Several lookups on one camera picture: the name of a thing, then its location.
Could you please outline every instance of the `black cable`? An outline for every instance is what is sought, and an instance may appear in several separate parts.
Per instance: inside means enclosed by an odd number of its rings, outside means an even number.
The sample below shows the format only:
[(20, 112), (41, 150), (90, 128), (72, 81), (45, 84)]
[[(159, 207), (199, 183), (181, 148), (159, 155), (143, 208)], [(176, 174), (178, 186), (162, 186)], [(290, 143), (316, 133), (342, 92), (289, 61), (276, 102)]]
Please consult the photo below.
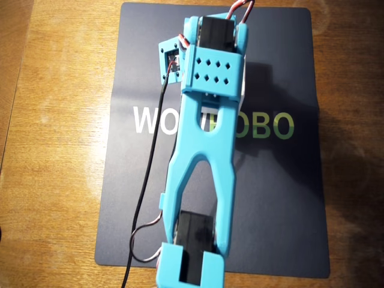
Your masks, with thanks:
[[(143, 198), (144, 198), (145, 188), (146, 188), (146, 185), (148, 182), (149, 173), (151, 171), (152, 160), (154, 157), (155, 146), (156, 146), (157, 133), (158, 133), (158, 129), (160, 126), (160, 116), (161, 116), (161, 110), (163, 108), (164, 94), (166, 92), (167, 85), (168, 85), (168, 78), (169, 78), (169, 70), (168, 70), (168, 73), (167, 73), (166, 78), (164, 80), (163, 87), (161, 88), (161, 92), (160, 92), (160, 99), (158, 101), (158, 111), (157, 111), (157, 117), (156, 117), (155, 131), (154, 131), (154, 136), (152, 138), (151, 152), (149, 153), (149, 159), (148, 159), (148, 164), (146, 167), (146, 172), (145, 172), (142, 190), (140, 192), (139, 200), (137, 202), (136, 210), (135, 210), (134, 216), (133, 216), (132, 232), (131, 233), (133, 233), (136, 230), (137, 218), (139, 217), (140, 208), (142, 206), (142, 202), (143, 202)], [(124, 279), (123, 279), (122, 284), (121, 284), (121, 288), (125, 288), (125, 285), (127, 284), (128, 275), (129, 275), (130, 269), (131, 269), (131, 263), (132, 263), (132, 250), (130, 249), (130, 253), (128, 255), (127, 268), (125, 270), (125, 275), (124, 275)]]

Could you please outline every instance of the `red and white wire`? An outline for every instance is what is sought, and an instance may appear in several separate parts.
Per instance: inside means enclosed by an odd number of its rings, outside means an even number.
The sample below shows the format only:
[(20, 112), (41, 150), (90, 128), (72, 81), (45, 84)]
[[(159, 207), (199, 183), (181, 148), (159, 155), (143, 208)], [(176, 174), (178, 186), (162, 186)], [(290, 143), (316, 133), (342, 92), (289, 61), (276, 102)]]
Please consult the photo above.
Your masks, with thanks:
[(177, 64), (177, 62), (175, 60), (172, 60), (172, 61), (169, 62), (168, 70), (167, 70), (167, 75), (169, 75), (169, 73), (170, 73), (170, 68), (172, 67), (172, 64)]
[(186, 49), (190, 46), (190, 42), (186, 39), (186, 37), (182, 34), (179, 34), (179, 41), (183, 45), (183, 47)]
[(234, 12), (241, 6), (243, 6), (244, 4), (250, 2), (248, 8), (247, 8), (247, 11), (245, 12), (244, 14), (244, 17), (242, 18), (241, 20), (241, 23), (245, 23), (245, 21), (247, 21), (248, 19), (248, 16), (249, 14), (251, 13), (251, 10), (253, 8), (253, 5), (254, 5), (254, 0), (237, 0), (235, 3), (232, 4), (231, 8), (229, 9), (228, 11), (228, 15), (227, 15), (227, 19), (230, 19), (232, 17), (232, 15), (234, 14)]
[(161, 253), (161, 247), (155, 252), (155, 254), (153, 254), (151, 257), (149, 258), (146, 258), (146, 259), (140, 259), (138, 258), (134, 253), (133, 253), (133, 244), (134, 244), (134, 237), (136, 235), (136, 233), (142, 229), (142, 228), (145, 228), (145, 227), (148, 227), (148, 226), (152, 226), (152, 225), (155, 225), (156, 223), (158, 223), (161, 219), (161, 217), (163, 216), (163, 211), (160, 212), (160, 214), (156, 217), (155, 220), (153, 220), (152, 222), (149, 222), (147, 224), (144, 224), (144, 225), (141, 225), (140, 227), (138, 227), (131, 235), (131, 239), (130, 239), (130, 249), (131, 249), (131, 252), (132, 252), (132, 256), (133, 258), (135, 258), (137, 261), (139, 262), (142, 262), (142, 263), (147, 263), (147, 262), (150, 262), (152, 260), (155, 260)]

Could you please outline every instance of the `wooden table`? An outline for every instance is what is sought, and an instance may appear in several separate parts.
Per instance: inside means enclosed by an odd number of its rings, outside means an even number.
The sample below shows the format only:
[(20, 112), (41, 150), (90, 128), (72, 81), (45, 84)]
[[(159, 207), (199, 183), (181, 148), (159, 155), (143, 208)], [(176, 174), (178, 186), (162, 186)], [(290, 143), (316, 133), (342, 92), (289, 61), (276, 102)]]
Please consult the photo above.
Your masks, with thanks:
[[(32, 7), (8, 3), (0, 16), (9, 19)], [(0, 45), (10, 55), (1, 63), (12, 67), (0, 70), (0, 140), (17, 87), (0, 175), (1, 288), (121, 284), (124, 268), (94, 262), (121, 4), (35, 0), (24, 50), (22, 32), (14, 49)], [(383, 287), (383, 1), (256, 5), (312, 12), (331, 276), (227, 274), (226, 287)], [(25, 15), (15, 22), (24, 35)], [(10, 20), (0, 21), (3, 42)], [(22, 54), (18, 74), (12, 59)], [(154, 269), (131, 270), (129, 287), (153, 286)]]

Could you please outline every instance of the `wood grain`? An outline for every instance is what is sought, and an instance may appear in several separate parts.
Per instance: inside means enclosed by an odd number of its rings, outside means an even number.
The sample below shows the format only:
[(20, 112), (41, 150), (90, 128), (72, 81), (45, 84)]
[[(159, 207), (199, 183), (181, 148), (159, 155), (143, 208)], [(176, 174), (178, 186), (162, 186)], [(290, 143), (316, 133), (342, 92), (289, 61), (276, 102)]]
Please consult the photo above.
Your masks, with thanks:
[[(35, 1), (0, 175), (2, 288), (121, 285), (124, 268), (94, 262), (121, 4)], [(312, 13), (331, 276), (226, 287), (383, 287), (383, 1), (256, 5)], [(131, 270), (129, 287), (154, 286)]]
[(0, 2), (0, 167), (33, 0)]

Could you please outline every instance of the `light blue 3d printed bracket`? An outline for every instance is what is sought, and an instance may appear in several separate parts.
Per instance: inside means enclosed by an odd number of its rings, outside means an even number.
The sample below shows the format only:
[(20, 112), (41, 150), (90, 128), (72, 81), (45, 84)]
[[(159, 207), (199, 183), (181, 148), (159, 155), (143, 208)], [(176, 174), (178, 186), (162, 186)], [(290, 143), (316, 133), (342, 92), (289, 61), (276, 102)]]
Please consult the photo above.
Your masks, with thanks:
[[(225, 18), (226, 13), (210, 17)], [(233, 167), (236, 123), (247, 46), (246, 24), (236, 25), (236, 51), (225, 52), (197, 46), (197, 31), (202, 18), (186, 18), (184, 36), (190, 42), (183, 52), (179, 49), (179, 76), (170, 74), (169, 83), (181, 81), (181, 109), (178, 136), (169, 163), (166, 190), (160, 197), (168, 243), (163, 243), (157, 271), (159, 288), (223, 288), (224, 258), (229, 254), (232, 234), (233, 204), (236, 176)], [(178, 49), (178, 38), (159, 44), (161, 80), (167, 71), (166, 53)], [(203, 131), (200, 115), (203, 106), (218, 109), (213, 131)], [(179, 280), (183, 247), (174, 245), (175, 225), (180, 213), (182, 194), (199, 161), (211, 165), (217, 195), (215, 246), (217, 253), (203, 254), (200, 286)]]

